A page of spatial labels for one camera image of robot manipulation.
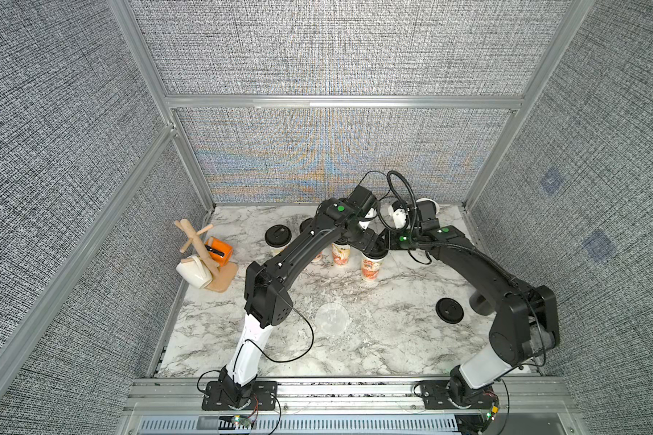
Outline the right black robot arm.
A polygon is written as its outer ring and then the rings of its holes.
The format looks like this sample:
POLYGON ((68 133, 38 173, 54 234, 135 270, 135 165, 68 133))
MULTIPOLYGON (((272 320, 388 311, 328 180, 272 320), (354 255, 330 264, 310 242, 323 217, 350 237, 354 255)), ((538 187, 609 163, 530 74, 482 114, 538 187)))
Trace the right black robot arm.
POLYGON ((454 226, 380 233, 390 250, 416 250, 453 268, 475 291, 470 307, 493 315, 489 344, 450 372, 449 401, 468 408, 494 381, 534 357, 544 357, 560 343, 558 303, 547 286, 531 286, 482 253, 454 226))

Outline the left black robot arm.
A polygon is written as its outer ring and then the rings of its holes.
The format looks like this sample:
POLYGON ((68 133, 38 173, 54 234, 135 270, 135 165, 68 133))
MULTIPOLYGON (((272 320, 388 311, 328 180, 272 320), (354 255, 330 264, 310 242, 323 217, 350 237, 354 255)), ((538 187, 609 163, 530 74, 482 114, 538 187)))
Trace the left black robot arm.
POLYGON ((345 199, 327 199, 317 208, 310 225, 275 257, 251 263, 245 279, 245 320, 236 351, 219 372, 223 393, 236 406, 251 396, 259 359, 274 327, 295 312, 289 295, 292 285, 319 252, 339 239, 363 252, 375 246, 377 234, 362 228, 377 199, 365 191, 345 199))

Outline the yellow patterned paper cup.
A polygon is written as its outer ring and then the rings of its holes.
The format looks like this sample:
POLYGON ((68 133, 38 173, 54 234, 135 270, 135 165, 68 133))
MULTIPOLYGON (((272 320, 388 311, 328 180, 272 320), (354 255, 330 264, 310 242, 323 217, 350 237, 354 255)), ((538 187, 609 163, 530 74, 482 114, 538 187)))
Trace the yellow patterned paper cup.
POLYGON ((272 257, 275 257, 275 256, 279 255, 284 249, 285 249, 285 246, 281 246, 281 247, 280 246, 273 246, 271 248, 272 257))

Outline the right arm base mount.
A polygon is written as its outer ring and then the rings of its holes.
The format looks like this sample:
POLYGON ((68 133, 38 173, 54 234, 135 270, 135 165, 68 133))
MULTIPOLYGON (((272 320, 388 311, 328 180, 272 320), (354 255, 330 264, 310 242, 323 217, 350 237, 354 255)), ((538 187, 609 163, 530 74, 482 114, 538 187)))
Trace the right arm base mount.
POLYGON ((469 389, 462 382, 422 381, 413 387, 413 394, 422 399, 428 411, 472 410, 493 417, 500 409, 500 400, 489 385, 482 389, 469 389))

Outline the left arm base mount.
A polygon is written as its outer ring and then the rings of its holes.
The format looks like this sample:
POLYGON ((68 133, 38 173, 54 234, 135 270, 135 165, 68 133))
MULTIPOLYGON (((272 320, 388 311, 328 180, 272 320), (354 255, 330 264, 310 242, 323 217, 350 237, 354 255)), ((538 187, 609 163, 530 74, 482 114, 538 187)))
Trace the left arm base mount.
POLYGON ((254 381, 244 387, 237 387, 232 381, 208 382, 203 394, 203 411, 273 411, 278 396, 277 382, 254 381))

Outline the red flower paper cup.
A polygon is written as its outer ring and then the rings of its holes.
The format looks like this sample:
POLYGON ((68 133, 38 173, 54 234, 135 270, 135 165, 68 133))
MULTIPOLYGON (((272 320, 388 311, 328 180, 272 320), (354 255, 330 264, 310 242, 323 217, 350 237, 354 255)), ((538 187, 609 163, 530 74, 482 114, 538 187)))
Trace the red flower paper cup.
POLYGON ((382 263, 384 259, 373 259, 370 257, 362 257, 361 259, 361 276, 364 281, 374 282, 377 280, 382 263))

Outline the red patterned paper cup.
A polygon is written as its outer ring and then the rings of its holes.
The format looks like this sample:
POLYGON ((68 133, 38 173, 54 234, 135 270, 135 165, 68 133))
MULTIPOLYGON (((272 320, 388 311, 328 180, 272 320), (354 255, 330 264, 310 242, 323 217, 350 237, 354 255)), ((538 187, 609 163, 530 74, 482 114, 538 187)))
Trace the red patterned paper cup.
POLYGON ((311 261, 312 264, 319 264, 324 258, 324 253, 319 252, 311 261))

